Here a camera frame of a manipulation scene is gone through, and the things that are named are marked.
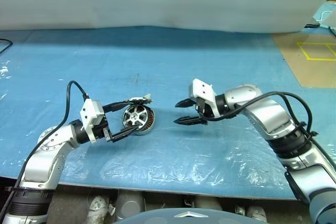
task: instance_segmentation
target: blue surface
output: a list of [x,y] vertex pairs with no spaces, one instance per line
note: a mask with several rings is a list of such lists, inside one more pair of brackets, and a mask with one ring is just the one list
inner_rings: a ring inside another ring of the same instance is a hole
[[[144,136],[85,144],[71,152],[62,183],[220,196],[293,198],[272,150],[244,116],[182,126],[176,109],[194,78],[222,93],[243,83],[303,97],[317,140],[336,159],[336,91],[303,88],[270,35],[131,27],[3,31],[14,46],[0,56],[0,175],[16,177],[40,133],[62,119],[65,90],[77,80],[107,104],[152,93],[156,125]],[[73,89],[69,121],[80,118]],[[293,103],[299,119],[302,107]],[[121,129],[122,110],[110,113]]]

